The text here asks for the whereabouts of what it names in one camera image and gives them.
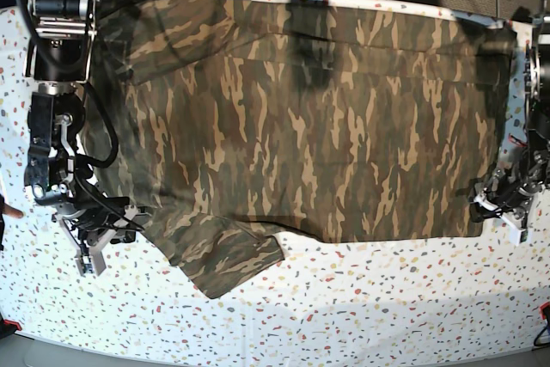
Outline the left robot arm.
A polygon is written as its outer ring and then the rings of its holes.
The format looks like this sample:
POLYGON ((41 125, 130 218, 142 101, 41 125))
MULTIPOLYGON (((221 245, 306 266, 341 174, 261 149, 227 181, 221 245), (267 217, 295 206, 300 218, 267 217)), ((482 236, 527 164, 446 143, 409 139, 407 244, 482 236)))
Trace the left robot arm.
POLYGON ((549 188, 549 15, 537 17, 525 52, 526 139, 519 157, 495 168, 470 198, 478 222, 498 218, 510 229, 510 242, 529 240, 528 218, 535 195, 549 188))

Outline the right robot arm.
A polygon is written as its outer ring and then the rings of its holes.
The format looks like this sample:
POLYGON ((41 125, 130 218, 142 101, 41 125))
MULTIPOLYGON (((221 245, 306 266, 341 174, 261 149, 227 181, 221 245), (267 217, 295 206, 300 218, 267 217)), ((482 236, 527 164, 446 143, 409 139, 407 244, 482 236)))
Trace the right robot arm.
POLYGON ((107 197, 90 183, 95 169, 111 166, 119 152, 113 123, 89 81, 101 0, 15 1, 30 35, 24 75, 38 84, 27 116, 24 186, 38 205, 55 210, 52 219, 69 238, 80 274, 99 276, 107 267, 104 247, 134 242, 144 229, 136 219, 146 213, 127 197, 107 197), (78 151, 86 98, 107 130, 104 159, 78 151))

